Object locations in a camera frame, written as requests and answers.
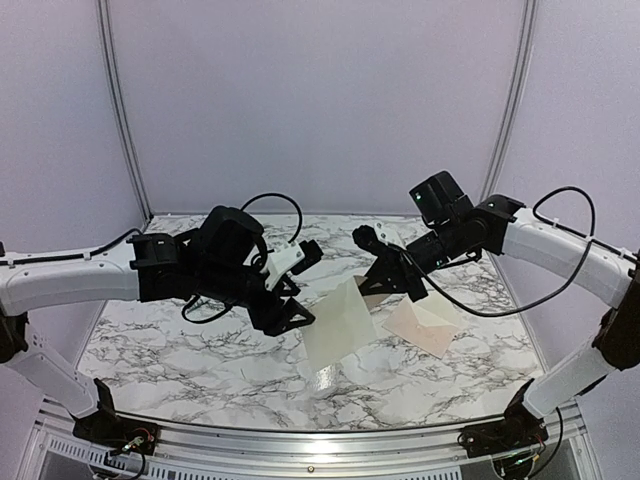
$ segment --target white robot arm segment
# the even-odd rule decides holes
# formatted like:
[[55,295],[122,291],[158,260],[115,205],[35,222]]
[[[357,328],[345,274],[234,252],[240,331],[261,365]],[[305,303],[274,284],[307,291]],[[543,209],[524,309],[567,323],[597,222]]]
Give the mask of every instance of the white robot arm segment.
[[16,264],[43,254],[7,252],[1,259],[0,307],[6,316],[37,308],[92,300],[137,300],[140,298],[133,245],[125,241],[98,255],[91,250],[47,253],[47,257],[80,254],[82,259]]
[[[568,278],[582,257],[587,240],[541,222],[530,208],[518,210],[514,217],[515,221],[507,225],[502,253]],[[625,258],[592,245],[574,283],[616,308],[631,283],[631,268],[634,265]]]

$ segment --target wire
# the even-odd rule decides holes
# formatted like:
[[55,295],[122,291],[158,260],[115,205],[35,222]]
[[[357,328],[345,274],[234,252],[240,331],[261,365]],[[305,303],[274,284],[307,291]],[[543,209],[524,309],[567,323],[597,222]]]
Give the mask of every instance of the wire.
[[540,450],[538,450],[538,455],[542,455],[547,450],[547,444],[544,443],[544,440],[540,438],[540,435],[536,435],[538,442],[540,442]]
[[[137,428],[136,430],[144,430],[148,435],[147,440],[149,440],[149,441],[150,441],[150,439],[153,438],[153,436],[146,429]],[[122,439],[117,439],[117,440],[116,439],[106,439],[106,440],[103,440],[103,441],[107,441],[107,442],[122,442],[124,444],[128,443],[127,440],[122,440]],[[106,475],[104,473],[98,473],[93,469],[93,467],[89,464],[88,461],[85,463],[85,465],[87,466],[87,468],[91,472],[91,476],[94,479],[102,479],[102,480],[138,480],[144,474],[144,470],[145,470],[145,468],[147,466],[147,458],[145,457],[144,453],[142,453],[142,451],[140,451],[140,449],[137,448],[137,447],[133,447],[131,449],[131,451],[132,452],[136,452],[137,454],[140,455],[140,457],[142,457],[142,465],[140,466],[140,470],[138,470],[138,473],[136,473],[132,477],[124,477],[121,474],[117,474],[115,476],[112,476],[112,475]],[[108,465],[106,463],[106,461],[107,461],[107,456],[106,455],[105,455],[104,458],[105,458],[105,460],[104,460],[105,461],[105,465],[106,466],[110,466],[110,465]]]
[[[300,208],[300,205],[298,204],[298,202],[296,202],[293,198],[291,198],[288,195],[285,195],[284,193],[278,193],[278,192],[267,192],[267,193],[261,193],[260,195],[256,195],[255,197],[250,198],[249,200],[247,200],[244,205],[242,205],[242,207],[240,207],[240,210],[244,211],[247,209],[247,207],[249,207],[249,205],[251,205],[252,203],[262,199],[262,198],[267,198],[267,197],[274,197],[274,198],[281,198],[283,200],[286,200],[287,202],[289,202],[291,205],[293,205],[293,208],[295,208],[296,210],[296,214],[298,215],[298,225],[296,227],[295,232],[293,233],[293,235],[291,236],[291,238],[289,239],[289,243],[293,243],[296,241],[296,239],[298,238],[298,235],[300,235],[300,232],[302,230],[302,224],[304,223],[304,216],[302,215],[302,209]],[[257,269],[257,270],[262,270],[262,268],[267,264],[267,257],[270,253],[273,253],[274,250],[273,249],[267,249],[266,248],[266,244],[264,243],[264,240],[261,240],[261,243],[258,243],[258,253],[256,253],[250,260],[249,264],[251,265],[251,267]],[[207,323],[211,323],[215,320],[218,320],[219,318],[222,318],[223,316],[225,316],[227,313],[229,313],[233,307],[235,307],[235,305],[232,304],[224,304],[224,308],[222,310],[220,310],[218,313],[216,313],[215,315],[202,319],[202,320],[192,320],[187,316],[187,312],[190,308],[192,308],[196,302],[200,300],[200,295],[194,295],[193,297],[191,297],[191,299],[185,303],[184,307],[182,307],[182,311],[181,311],[181,315],[182,318],[184,318],[187,322],[189,323],[193,323],[196,325],[204,325]]]
[[235,305],[230,305],[225,303],[224,304],[224,309],[222,309],[221,311],[219,311],[218,313],[216,313],[215,315],[208,317],[208,318],[204,318],[202,320],[192,320],[189,317],[187,317],[187,311],[192,308],[196,302],[198,300],[200,300],[200,295],[194,295],[193,297],[191,297],[191,300],[189,300],[187,303],[184,304],[184,307],[182,307],[182,311],[180,312],[182,315],[182,318],[184,318],[187,322],[189,323],[193,323],[195,325],[204,325],[206,323],[211,323],[215,320],[218,320],[219,318],[225,316],[227,313],[229,313],[231,311],[231,309],[235,306]]
[[[137,233],[138,235],[142,235],[142,231],[139,228],[131,228],[127,230],[125,233],[123,233],[122,235],[120,235],[115,240],[112,240],[111,242],[107,243],[106,245],[100,248],[90,251],[89,256],[95,257],[96,255],[100,255],[106,252],[107,250],[111,250],[114,246],[116,246],[118,243],[120,243],[122,240],[127,238],[132,233]],[[20,258],[20,259],[14,260],[13,265],[29,265],[32,263],[45,263],[45,262],[62,262],[67,260],[79,260],[82,258],[84,258],[83,253],[71,253],[68,255],[55,255],[55,256],[44,256],[44,257],[29,257],[29,258]],[[9,262],[7,262],[6,260],[0,261],[0,266],[6,267],[7,265],[9,265]]]
[[553,452],[551,452],[551,455],[549,455],[547,461],[538,470],[529,475],[529,479],[540,475],[540,472],[542,472],[549,466],[551,460],[553,460],[553,458],[558,453],[558,450],[560,450],[560,444],[562,444],[562,436],[564,435],[564,419],[562,418],[562,413],[560,413],[560,408],[556,408],[556,413],[558,414],[558,420],[560,420],[560,434],[558,435],[558,443],[556,443],[556,448],[553,449]]
[[[562,191],[574,191],[574,192],[578,192],[578,193],[582,193],[582,194],[586,194],[582,189],[578,188],[578,187],[563,187],[562,189],[558,189],[558,190],[562,190]],[[538,220],[540,220],[542,223],[546,223],[547,225],[552,225],[560,230],[564,230],[565,232],[569,232],[572,233],[573,235],[576,235],[577,237],[580,238],[587,238],[587,235],[582,233],[579,230],[576,230],[574,228],[568,227],[566,225],[563,225],[561,223],[557,223],[554,222],[546,217],[544,217],[543,215],[540,215],[538,213],[538,207],[540,205],[536,205],[533,207],[533,216],[536,217]],[[622,253],[622,251],[620,251],[619,249],[617,249],[616,247],[609,245],[608,243],[605,243],[601,240],[598,240],[597,238],[593,239],[593,243],[595,245],[598,245],[599,247],[602,247],[606,250],[609,250],[611,253],[613,253],[614,255],[620,255],[623,258],[625,258],[626,260],[629,260],[631,262],[636,262],[637,258],[635,255],[629,255],[626,253]]]
[[291,205],[293,205],[293,208],[296,209],[296,213],[298,214],[298,226],[297,226],[296,231],[294,232],[294,234],[291,236],[291,239],[289,239],[289,243],[295,242],[296,238],[298,238],[298,235],[300,235],[300,231],[302,230],[302,223],[303,223],[304,217],[302,215],[302,209],[300,208],[300,205],[298,205],[298,202],[296,202],[290,196],[285,195],[284,193],[278,193],[278,192],[261,193],[260,195],[256,195],[255,197],[250,198],[249,200],[247,200],[244,203],[244,205],[242,207],[240,207],[240,210],[244,211],[253,202],[255,202],[257,200],[260,200],[261,198],[267,198],[267,197],[282,198],[283,200],[286,200]]
[[146,428],[138,427],[138,428],[136,428],[136,429],[131,431],[131,433],[134,433],[134,432],[144,432],[144,433],[146,433],[147,434],[147,442],[153,442],[153,435],[151,435],[151,432],[149,432],[149,430],[147,430]]
[[540,206],[546,202],[547,200],[549,200],[550,198],[553,198],[554,196],[562,193],[562,192],[566,192],[566,191],[574,191],[577,192],[579,194],[581,194],[589,203],[589,209],[591,211],[591,226],[589,228],[589,237],[591,237],[588,241],[587,241],[587,245],[584,249],[584,253],[582,254],[582,257],[580,257],[580,261],[578,262],[578,265],[576,266],[576,268],[573,270],[573,273],[569,276],[569,278],[567,279],[567,281],[565,283],[563,283],[558,289],[554,290],[553,292],[551,292],[548,295],[545,295],[544,297],[529,303],[528,305],[524,305],[522,307],[518,307],[518,308],[514,308],[511,310],[507,310],[504,312],[480,312],[478,310],[475,310],[471,307],[468,307],[467,305],[465,305],[464,303],[460,302],[459,300],[457,300],[456,298],[452,297],[451,295],[449,295],[447,292],[445,292],[442,287],[440,287],[440,285],[438,285],[436,282],[434,282],[429,275],[427,275],[424,270],[422,270],[422,268],[420,267],[420,265],[418,265],[418,263],[414,260],[414,258],[411,256],[411,254],[400,248],[397,246],[392,246],[390,245],[392,248],[395,248],[396,250],[399,250],[400,253],[409,261],[409,263],[411,263],[417,270],[418,272],[420,272],[420,275],[422,275],[425,280],[427,281],[427,283],[429,283],[429,285],[431,285],[433,287],[433,289],[438,292],[440,295],[442,295],[444,298],[446,298],[447,300],[449,300],[451,303],[453,303],[455,306],[457,306],[458,308],[464,310],[467,313],[470,313],[471,315],[475,315],[477,317],[483,317],[483,318],[498,318],[498,317],[506,317],[508,315],[515,315],[517,313],[522,313],[524,311],[530,310],[532,308],[535,308],[539,305],[542,305],[545,302],[548,302],[549,300],[551,300],[552,298],[557,297],[558,295],[560,295],[562,292],[564,292],[567,288],[569,288],[569,286],[573,283],[573,281],[576,279],[576,277],[578,276],[578,273],[580,273],[580,270],[582,269],[582,266],[584,265],[584,263],[587,261],[587,257],[589,256],[589,252],[591,251],[591,245],[593,245],[593,235],[595,233],[596,230],[596,208],[595,205],[593,204],[593,200],[591,200],[591,197],[584,191],[581,190],[577,187],[562,187],[562,188],[558,188],[550,193],[548,193],[547,195],[545,195],[544,197],[542,197],[533,207],[534,211],[536,211],[538,208],[540,208]]
[[458,260],[455,262],[449,262],[445,265],[443,265],[442,267],[438,268],[438,270],[446,270],[448,268],[454,268],[454,267],[460,267],[462,265],[466,265],[467,263],[471,263],[471,262],[477,262],[478,260],[480,260],[480,256],[476,255],[473,257],[467,257],[467,258],[463,258],[462,260]]

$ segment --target white marble table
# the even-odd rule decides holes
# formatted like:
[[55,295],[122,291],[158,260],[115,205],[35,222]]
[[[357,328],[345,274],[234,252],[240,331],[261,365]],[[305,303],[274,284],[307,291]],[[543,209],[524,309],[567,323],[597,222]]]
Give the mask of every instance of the white marble table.
[[[149,231],[176,234],[203,218],[158,217]],[[295,227],[290,215],[258,219],[270,244],[284,242]],[[351,232],[375,220],[405,239],[425,231],[415,217],[305,217],[300,240],[317,240],[324,258],[295,277],[302,288],[299,301],[308,305],[366,271],[373,257],[354,245]],[[486,259],[433,277],[476,308],[512,306]],[[80,370],[104,380],[120,410],[218,426],[297,430],[397,428],[500,413],[518,387],[541,373],[518,316],[483,319],[462,313],[469,328],[440,360],[381,328],[401,299],[394,295],[376,308],[376,342],[318,373],[309,368],[300,332],[266,337],[251,328],[242,309],[199,326],[181,318],[180,301],[112,301]]]

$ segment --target paper envelope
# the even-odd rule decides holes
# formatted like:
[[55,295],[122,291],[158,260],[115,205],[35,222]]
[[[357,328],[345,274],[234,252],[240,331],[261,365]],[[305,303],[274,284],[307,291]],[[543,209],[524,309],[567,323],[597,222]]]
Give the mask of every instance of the paper envelope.
[[400,302],[382,326],[438,358],[444,356],[462,330],[460,326],[414,304],[408,297]]
[[462,319],[460,313],[453,307],[451,302],[437,292],[429,292],[429,296],[415,302],[420,308],[427,310],[434,315],[446,320],[449,323],[466,329],[469,325]]

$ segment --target white wall panel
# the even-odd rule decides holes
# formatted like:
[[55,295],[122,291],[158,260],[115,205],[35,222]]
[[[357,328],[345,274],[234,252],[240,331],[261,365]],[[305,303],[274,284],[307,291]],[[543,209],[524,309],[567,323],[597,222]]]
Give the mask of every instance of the white wall panel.
[[[541,2],[522,105],[497,191],[532,205],[575,184],[598,208],[597,235],[640,247],[640,5]],[[568,194],[543,210],[588,227],[588,207]],[[561,283],[515,260],[501,265],[520,303]],[[527,314],[551,365],[597,331],[606,307],[571,288]],[[640,369],[608,379],[580,405],[607,480],[637,478]]]
[[307,211],[415,212],[408,190],[444,168],[477,196],[523,5],[113,2],[153,209],[279,190]]
[[[102,244],[142,218],[107,91],[93,2],[4,2],[0,14],[0,240],[42,252]],[[89,303],[30,315],[73,360]],[[0,476],[14,478],[39,392],[0,367]]]

